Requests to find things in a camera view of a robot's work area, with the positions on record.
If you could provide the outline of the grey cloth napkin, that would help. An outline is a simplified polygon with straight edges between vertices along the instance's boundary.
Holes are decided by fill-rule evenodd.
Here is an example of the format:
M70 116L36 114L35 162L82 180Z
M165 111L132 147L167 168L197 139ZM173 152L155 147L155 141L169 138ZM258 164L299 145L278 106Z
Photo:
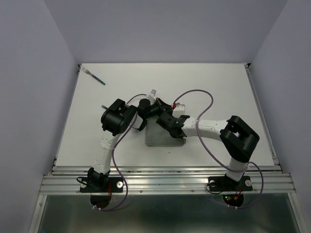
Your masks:
M181 147L185 145L186 139L173 138L169 132L156 123L156 118L148 119L145 129L145 144L151 147Z

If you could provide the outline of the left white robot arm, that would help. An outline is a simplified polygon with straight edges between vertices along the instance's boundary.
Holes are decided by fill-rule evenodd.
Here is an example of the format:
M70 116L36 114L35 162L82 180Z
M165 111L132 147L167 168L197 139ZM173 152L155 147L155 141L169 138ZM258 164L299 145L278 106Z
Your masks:
M141 131L147 125L148 118L159 116L164 112L171 114L173 106L159 98L156 98L153 104L148 98L141 99L137 107L129 105L121 99L113 102L101 117L103 152L96 157L94 165L87 172L86 180L81 183L92 186L97 191L104 191L108 187L112 154L119 137L135 123L137 117L142 119L139 126Z

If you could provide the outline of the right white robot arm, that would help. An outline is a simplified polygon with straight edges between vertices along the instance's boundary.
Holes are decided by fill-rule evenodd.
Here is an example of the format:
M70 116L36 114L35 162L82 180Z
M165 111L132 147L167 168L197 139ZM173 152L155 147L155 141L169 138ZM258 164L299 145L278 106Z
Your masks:
M247 171L250 158L260 140L259 135L239 116L231 116L228 120L203 120L199 116L194 118L181 115L176 118L169 113L162 113L156 124L168 131L173 138L197 136L208 154L227 170L224 185L228 189L235 189L241 184L241 178ZM231 156L228 166L212 154L203 138L223 143Z

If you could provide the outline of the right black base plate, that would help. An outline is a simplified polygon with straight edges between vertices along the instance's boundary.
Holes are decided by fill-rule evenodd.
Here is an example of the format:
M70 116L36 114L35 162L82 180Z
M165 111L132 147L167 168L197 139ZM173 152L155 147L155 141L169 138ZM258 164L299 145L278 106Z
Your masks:
M237 182L227 176L212 176L208 178L207 188L211 192L252 191L252 182L249 176L242 176Z

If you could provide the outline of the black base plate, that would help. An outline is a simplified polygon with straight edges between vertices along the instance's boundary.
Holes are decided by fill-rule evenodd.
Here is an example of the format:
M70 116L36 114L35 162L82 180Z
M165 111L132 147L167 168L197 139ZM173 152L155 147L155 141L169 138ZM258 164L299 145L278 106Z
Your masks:
M93 184L88 177L78 177L81 193L122 193L125 187L121 177L108 177L103 184Z
M252 182L249 176L242 176L237 182L227 176L212 176L208 178L207 188L211 192L252 191Z

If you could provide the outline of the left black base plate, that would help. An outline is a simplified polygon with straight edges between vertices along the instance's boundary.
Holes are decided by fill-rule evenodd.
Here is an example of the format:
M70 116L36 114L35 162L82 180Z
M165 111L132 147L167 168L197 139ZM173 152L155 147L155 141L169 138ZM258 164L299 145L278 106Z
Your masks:
M88 177L78 177L81 193L122 193L125 187L121 177L108 177L103 184L93 184Z

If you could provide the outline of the aluminium rail frame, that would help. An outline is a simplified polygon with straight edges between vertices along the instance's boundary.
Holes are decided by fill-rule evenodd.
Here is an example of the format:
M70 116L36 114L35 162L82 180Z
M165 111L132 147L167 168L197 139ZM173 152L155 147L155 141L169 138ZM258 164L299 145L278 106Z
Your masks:
M32 233L302 233L291 175L280 167L245 64L84 63L106 85L80 72L51 172L41 182ZM78 176L103 152L102 105L116 99L137 105L155 90L166 103L179 99L186 114L207 120L240 116L260 136L249 167L253 190L243 192L242 210L207 192L208 178L225 170L196 137L184 146L149 147L145 133L132 130L115 150L118 171L128 188L113 194L106 211L81 193ZM229 154L221 142L205 140L222 163Z

